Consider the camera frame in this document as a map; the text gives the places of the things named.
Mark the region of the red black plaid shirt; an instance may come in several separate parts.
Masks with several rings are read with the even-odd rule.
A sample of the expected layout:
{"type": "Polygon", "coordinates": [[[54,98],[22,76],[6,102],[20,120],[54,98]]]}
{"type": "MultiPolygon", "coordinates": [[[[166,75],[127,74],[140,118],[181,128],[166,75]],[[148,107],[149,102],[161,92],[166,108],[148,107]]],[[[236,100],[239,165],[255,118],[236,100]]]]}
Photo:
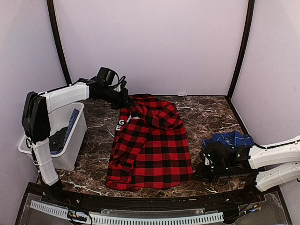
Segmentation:
{"type": "Polygon", "coordinates": [[[176,105],[132,95],[120,110],[105,185],[114,190],[166,190],[191,181],[188,136],[176,105]]]}

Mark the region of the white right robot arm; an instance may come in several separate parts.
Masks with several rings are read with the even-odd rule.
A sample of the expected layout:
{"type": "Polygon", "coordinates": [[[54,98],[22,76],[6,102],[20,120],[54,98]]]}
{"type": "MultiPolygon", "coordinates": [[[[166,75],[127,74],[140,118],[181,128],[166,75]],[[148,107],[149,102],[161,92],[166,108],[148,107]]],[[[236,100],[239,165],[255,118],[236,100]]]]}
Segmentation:
{"type": "Polygon", "coordinates": [[[237,132],[203,140],[201,162],[194,173],[198,181],[217,182],[221,177],[246,175],[239,199],[250,203],[257,191],[300,178],[299,136],[274,144],[259,145],[237,132]]]}

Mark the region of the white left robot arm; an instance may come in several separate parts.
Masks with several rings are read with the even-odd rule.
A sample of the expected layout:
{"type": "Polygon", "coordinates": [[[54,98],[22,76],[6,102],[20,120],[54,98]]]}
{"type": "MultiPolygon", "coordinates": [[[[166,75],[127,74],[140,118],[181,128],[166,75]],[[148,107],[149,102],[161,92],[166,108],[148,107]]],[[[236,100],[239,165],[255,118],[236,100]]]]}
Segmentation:
{"type": "Polygon", "coordinates": [[[100,68],[91,79],[46,92],[27,94],[22,114],[25,136],[19,151],[31,154],[42,181],[58,185],[57,170],[72,171],[81,148],[87,124],[83,101],[103,100],[112,109],[130,106],[125,76],[100,68]]]}

